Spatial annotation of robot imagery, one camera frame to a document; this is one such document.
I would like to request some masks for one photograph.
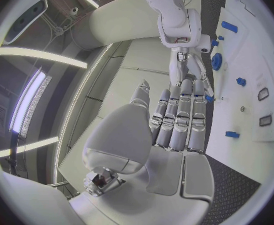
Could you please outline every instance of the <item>blue plastic part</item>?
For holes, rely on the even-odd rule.
[[[236,79],[237,80],[237,83],[239,84],[239,85],[241,85],[241,86],[245,86],[246,85],[246,80],[245,79],[242,79],[242,78],[237,78]]]
[[[212,103],[212,102],[214,101],[214,97],[213,97],[213,96],[208,96],[208,95],[206,95],[205,98],[207,99],[207,101],[208,101],[209,103]]]
[[[211,45],[212,45],[212,46],[218,46],[218,44],[219,44],[218,41],[212,39],[212,42],[211,42]]]
[[[225,136],[226,137],[230,137],[230,138],[236,138],[238,139],[240,137],[240,134],[234,132],[234,131],[226,131],[225,132]]]
[[[230,23],[228,23],[228,22],[226,22],[226,21],[222,21],[221,26],[222,26],[224,29],[228,29],[228,30],[230,30],[230,31],[232,31],[232,32],[234,32],[234,33],[237,33],[237,32],[238,32],[238,27],[237,27],[237,26],[235,26],[235,25],[233,25],[233,24],[230,24]]]
[[[222,64],[222,55],[220,53],[216,53],[213,57],[212,57],[212,68],[217,71],[220,69]]]

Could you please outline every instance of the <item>security camera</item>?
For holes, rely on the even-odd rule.
[[[47,8],[47,0],[32,0],[30,6],[19,10],[14,16],[15,22],[7,33],[3,44],[7,45],[15,41]]]

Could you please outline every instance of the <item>blue knob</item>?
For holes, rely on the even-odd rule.
[[[246,80],[245,79],[242,79],[242,78],[239,77],[236,80],[237,80],[237,83],[239,85],[241,85],[242,87],[244,87],[246,85]]]
[[[212,42],[211,42],[211,45],[212,45],[212,46],[218,46],[218,44],[219,44],[218,41],[212,39]]]
[[[205,98],[207,99],[207,101],[208,101],[209,103],[212,103],[212,102],[214,101],[214,97],[213,97],[213,96],[208,96],[208,95],[206,95]]]
[[[226,137],[230,137],[230,138],[236,138],[238,139],[240,137],[240,134],[234,132],[234,131],[226,131],[225,132],[225,136]]]
[[[233,25],[233,24],[230,24],[230,23],[228,23],[228,22],[226,22],[226,21],[222,21],[221,26],[222,26],[224,29],[228,29],[228,30],[230,30],[230,31],[232,31],[232,32],[234,32],[234,33],[237,33],[237,32],[238,32],[238,27],[237,27],[237,26],[235,26],[235,25]]]
[[[217,71],[220,69],[222,63],[222,56],[220,53],[216,53],[213,57],[212,57],[212,68]]]

